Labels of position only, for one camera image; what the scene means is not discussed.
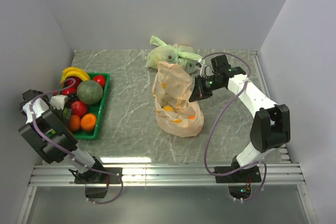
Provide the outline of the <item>orange banana-print plastic bag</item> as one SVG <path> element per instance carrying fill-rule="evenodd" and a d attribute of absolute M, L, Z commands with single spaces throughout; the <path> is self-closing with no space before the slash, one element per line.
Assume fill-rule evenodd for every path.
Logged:
<path fill-rule="evenodd" d="M 189 102 L 192 77 L 178 64 L 159 62 L 152 87 L 155 104 L 155 119 L 165 132 L 185 138 L 197 136 L 204 125 L 204 114 L 197 102 Z M 162 108 L 173 107 L 174 113 Z"/>

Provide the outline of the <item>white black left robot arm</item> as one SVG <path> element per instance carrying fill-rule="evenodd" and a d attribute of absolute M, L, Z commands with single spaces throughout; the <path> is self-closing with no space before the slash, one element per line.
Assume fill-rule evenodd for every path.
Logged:
<path fill-rule="evenodd" d="M 65 161 L 75 169 L 69 171 L 77 184 L 104 183 L 106 170 L 92 155 L 78 147 L 78 140 L 68 129 L 71 109 L 66 95 L 49 98 L 41 91 L 29 89 L 22 94 L 20 112 L 27 117 L 20 135 L 48 164 Z"/>

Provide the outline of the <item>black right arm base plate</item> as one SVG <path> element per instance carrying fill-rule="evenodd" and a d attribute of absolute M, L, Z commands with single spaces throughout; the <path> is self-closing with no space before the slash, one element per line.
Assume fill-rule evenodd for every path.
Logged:
<path fill-rule="evenodd" d="M 216 176 L 217 184 L 232 184 L 232 183 L 259 183 L 262 181 L 259 168 L 254 166 L 248 169 L 242 169 L 228 176 Z"/>

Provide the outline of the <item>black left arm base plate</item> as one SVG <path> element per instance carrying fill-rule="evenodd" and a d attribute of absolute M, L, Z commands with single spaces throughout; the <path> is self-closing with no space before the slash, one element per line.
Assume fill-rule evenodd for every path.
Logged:
<path fill-rule="evenodd" d="M 121 184 L 121 176 L 122 176 L 122 168 L 121 167 L 112 167 L 107 168 L 106 171 L 109 173 L 113 173 L 116 176 L 112 176 L 109 174 L 102 174 L 102 173 L 96 173 L 93 171 L 88 170 L 84 174 L 80 174 L 76 170 L 69 171 L 74 175 L 75 184 L 106 184 L 109 182 L 109 184 Z"/>

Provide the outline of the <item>yellow fake lemon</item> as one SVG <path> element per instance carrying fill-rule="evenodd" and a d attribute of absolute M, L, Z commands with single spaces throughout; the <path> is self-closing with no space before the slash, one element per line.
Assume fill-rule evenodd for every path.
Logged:
<path fill-rule="evenodd" d="M 172 113 L 174 113 L 175 112 L 175 110 L 173 109 L 173 107 L 171 107 L 171 106 L 169 106 L 169 105 L 166 105 L 166 106 L 164 106 L 163 108 L 162 108 L 164 111 L 166 111 L 166 112 L 172 112 Z"/>

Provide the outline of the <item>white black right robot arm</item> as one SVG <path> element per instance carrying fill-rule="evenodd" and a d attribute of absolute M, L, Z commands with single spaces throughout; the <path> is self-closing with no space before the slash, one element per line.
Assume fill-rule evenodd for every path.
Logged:
<path fill-rule="evenodd" d="M 231 174 L 235 181 L 242 182 L 249 176 L 249 168 L 261 163 L 268 153 L 290 141 L 290 111 L 285 104 L 277 104 L 265 96 L 241 67 L 224 66 L 212 76 L 196 76 L 189 101 L 210 98 L 214 90 L 221 88 L 234 94 L 223 111 L 240 99 L 253 116 L 250 142 L 236 156 L 237 165 L 232 167 L 231 172 L 226 172 L 227 176 Z"/>

